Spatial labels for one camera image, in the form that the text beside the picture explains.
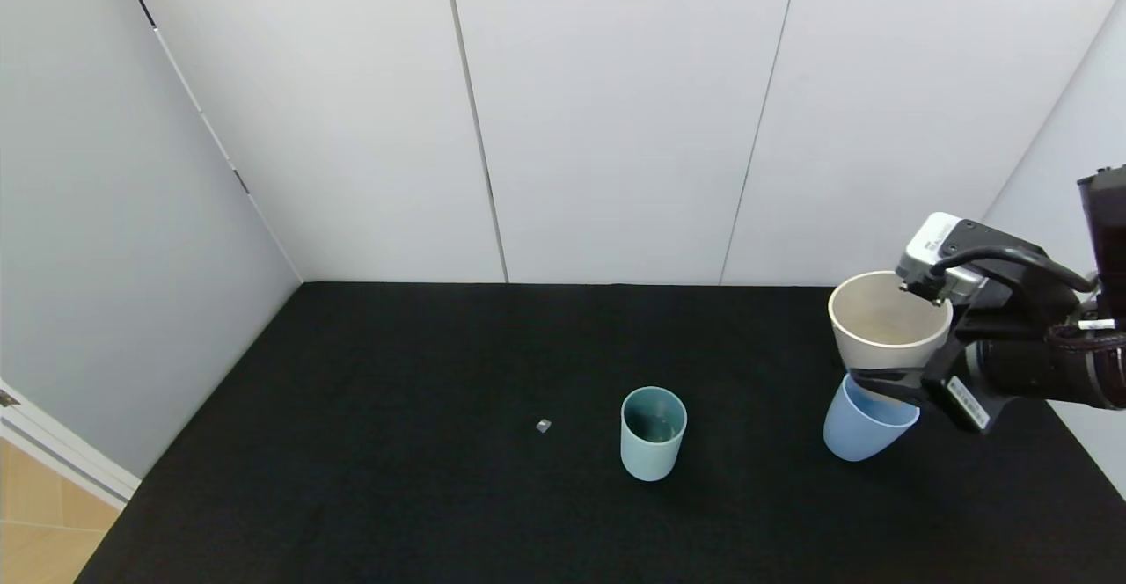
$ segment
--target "cup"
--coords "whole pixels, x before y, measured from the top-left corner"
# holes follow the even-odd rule
[[[852,276],[829,296],[829,320],[844,367],[909,369],[922,367],[946,342],[954,320],[950,300],[935,307],[912,293],[900,291],[895,272]],[[896,399],[856,387],[872,399]]]
[[[664,388],[636,388],[622,403],[622,464],[640,480],[661,480],[672,471],[688,411]]]
[[[919,420],[919,407],[901,401],[873,399],[846,372],[837,388],[825,426],[825,446],[846,461],[861,461],[892,444]]]

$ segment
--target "black cloth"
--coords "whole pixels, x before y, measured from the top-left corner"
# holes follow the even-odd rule
[[[833,457],[828,295],[306,284],[79,581],[1126,581],[1126,504],[1040,401]],[[655,484],[618,457],[646,385],[689,414]]]

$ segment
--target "blue cup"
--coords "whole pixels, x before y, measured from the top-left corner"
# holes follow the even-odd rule
[[[638,480],[661,480],[672,471],[688,411],[679,397],[656,386],[636,388],[622,403],[622,464]]]
[[[846,372],[829,404],[823,437],[833,455],[861,461],[887,448],[918,420],[918,406],[869,397]]]

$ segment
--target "beige cup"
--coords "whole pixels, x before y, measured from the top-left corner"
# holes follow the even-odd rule
[[[902,282],[895,272],[866,272],[844,280],[829,296],[837,350],[849,369],[922,367],[946,342],[954,320],[950,300],[935,307],[912,293],[900,291]]]

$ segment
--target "white wall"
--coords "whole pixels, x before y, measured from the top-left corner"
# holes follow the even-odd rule
[[[297,279],[136,0],[0,35],[0,375],[140,476]]]
[[[305,280],[502,280],[449,0],[145,0]]]
[[[1126,0],[1118,0],[1082,66],[985,223],[1040,244],[1078,272],[1094,270],[1075,180],[1126,163]],[[1126,414],[1053,407],[1126,496]]]
[[[513,282],[716,284],[787,0],[457,0]]]
[[[980,218],[1114,0],[792,0],[724,284],[886,270]]]

